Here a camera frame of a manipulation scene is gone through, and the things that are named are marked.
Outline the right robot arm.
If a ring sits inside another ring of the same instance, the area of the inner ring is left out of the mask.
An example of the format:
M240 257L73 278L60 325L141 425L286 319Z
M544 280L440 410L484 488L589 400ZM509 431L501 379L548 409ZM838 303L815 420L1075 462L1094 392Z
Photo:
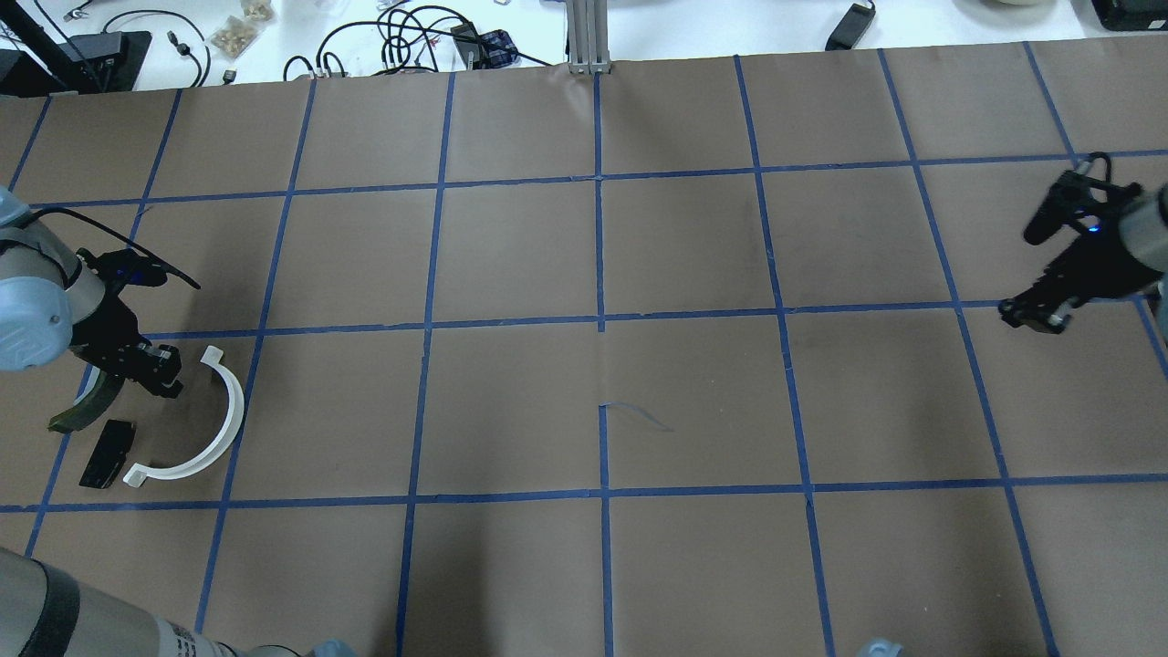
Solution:
M1072 310L1096 299L1122 299L1163 281L1167 270L1164 186L1114 184L1105 153L1091 154L1048 187L1023 238L1042 245L1063 228L1076 237L1030 288L997 303L1010 328L1061 334Z

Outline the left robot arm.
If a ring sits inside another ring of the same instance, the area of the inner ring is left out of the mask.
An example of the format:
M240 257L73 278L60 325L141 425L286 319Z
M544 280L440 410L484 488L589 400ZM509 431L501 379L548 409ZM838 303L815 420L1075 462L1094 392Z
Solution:
M92 367L75 402L47 424L62 435L91 426L128 381L151 395L178 397L183 390L180 351L142 337L120 293L128 286L161 288L171 277L193 286L192 276L126 235L120 250L74 250L46 226L51 214L89 221L58 205L34 210L4 191L4 371L40 369L64 353ZM5 656L238 653L67 570L4 549Z

